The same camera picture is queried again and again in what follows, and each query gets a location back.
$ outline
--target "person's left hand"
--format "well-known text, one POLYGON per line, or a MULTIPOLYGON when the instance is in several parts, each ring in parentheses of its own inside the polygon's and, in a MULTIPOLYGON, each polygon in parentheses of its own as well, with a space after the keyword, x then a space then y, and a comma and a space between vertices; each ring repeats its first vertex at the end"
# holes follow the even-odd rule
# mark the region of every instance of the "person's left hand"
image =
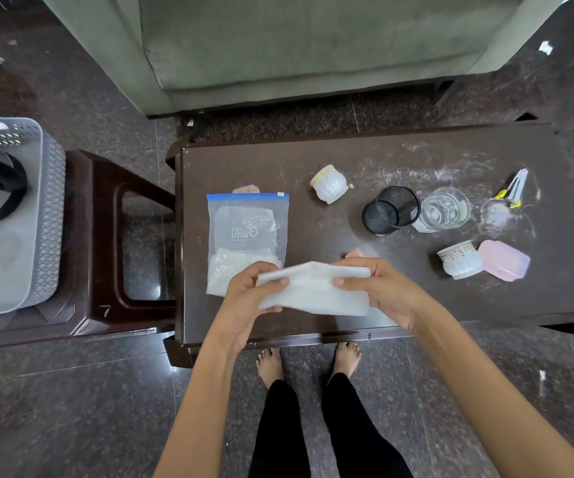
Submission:
POLYGON ((230 280, 225 299, 210 327, 210 333, 232 341, 237 353, 245 347, 254 321, 261 313, 280 312, 283 309, 280 306, 258 309, 265 297, 280 292, 289 284, 289 279, 283 278, 256 286, 260 273, 275 270, 279 268, 273 263, 258 261, 230 280))

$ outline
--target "black mesh cup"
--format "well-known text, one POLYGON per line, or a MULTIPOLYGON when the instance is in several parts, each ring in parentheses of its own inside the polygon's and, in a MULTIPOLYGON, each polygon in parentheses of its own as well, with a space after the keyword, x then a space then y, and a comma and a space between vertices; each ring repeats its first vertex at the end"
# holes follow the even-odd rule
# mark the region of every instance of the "black mesh cup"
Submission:
POLYGON ((389 186, 362 210, 362 224, 376 236, 412 224, 420 212, 419 199, 406 186, 389 186))

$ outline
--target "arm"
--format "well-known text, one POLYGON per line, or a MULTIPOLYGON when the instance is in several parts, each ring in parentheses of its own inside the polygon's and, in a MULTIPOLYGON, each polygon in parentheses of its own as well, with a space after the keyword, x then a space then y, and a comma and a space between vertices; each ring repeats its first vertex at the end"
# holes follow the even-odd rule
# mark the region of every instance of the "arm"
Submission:
POLYGON ((278 270, 276 265, 257 262, 231 279, 196 359, 155 478, 219 476, 236 357, 245 347, 256 317, 282 310, 258 310, 265 297, 288 284, 288 279, 283 279, 255 286, 259 273, 274 270, 278 270))
POLYGON ((574 448, 506 379, 460 323, 380 258, 347 258, 368 279, 334 279, 369 293, 371 306, 410 329, 437 367, 503 477, 574 476, 574 448))

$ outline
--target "tabletop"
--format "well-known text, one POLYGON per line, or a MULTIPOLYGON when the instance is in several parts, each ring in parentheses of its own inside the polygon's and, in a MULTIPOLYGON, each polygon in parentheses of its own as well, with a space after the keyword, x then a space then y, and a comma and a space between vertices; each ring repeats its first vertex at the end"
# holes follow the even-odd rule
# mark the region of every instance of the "tabletop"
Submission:
MULTIPOLYGON (((459 321, 492 326, 574 321, 574 196, 569 168, 549 124, 439 128, 422 132, 250 144, 194 145, 182 163, 182 340, 200 344, 222 302, 205 293, 209 214, 205 195, 248 184, 261 192, 290 194, 285 266, 332 263, 359 247, 386 258, 440 301, 459 321), (309 186, 327 164, 346 176, 350 189, 327 205, 309 186), (489 218, 493 196, 521 168, 529 169, 523 207, 489 218), (452 186, 469 198, 470 220, 432 234, 400 229, 373 236, 361 222, 363 207, 391 184, 414 189, 420 199, 452 186), (437 251, 464 240, 475 246, 499 240, 529 255, 522 280, 506 282, 482 272, 453 280, 437 251)), ((312 315, 293 309, 261 315, 250 341, 357 335, 392 337, 383 316, 312 315)))

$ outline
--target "person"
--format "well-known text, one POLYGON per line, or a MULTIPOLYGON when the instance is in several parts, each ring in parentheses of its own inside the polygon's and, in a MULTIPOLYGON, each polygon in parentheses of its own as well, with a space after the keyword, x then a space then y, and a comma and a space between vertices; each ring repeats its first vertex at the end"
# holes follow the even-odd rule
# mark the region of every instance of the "person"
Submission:
MULTIPOLYGON (((504 377, 457 320, 413 281, 380 258, 350 257, 335 265, 371 269, 365 279, 333 284, 369 294, 370 304, 410 329, 437 367, 503 477, 574 477, 574 448, 504 377)), ((217 477, 234 362, 245 347, 258 310, 289 281, 256 286, 275 265, 257 262, 230 281, 223 304, 205 338, 155 478, 217 477)), ((403 457, 378 434, 349 382, 360 360, 354 343, 339 344, 332 376, 323 392, 323 418, 330 432, 339 475, 408 477, 403 457)), ((256 363, 268 387, 250 474, 310 476, 294 391, 283 380, 278 349, 265 349, 256 363)))

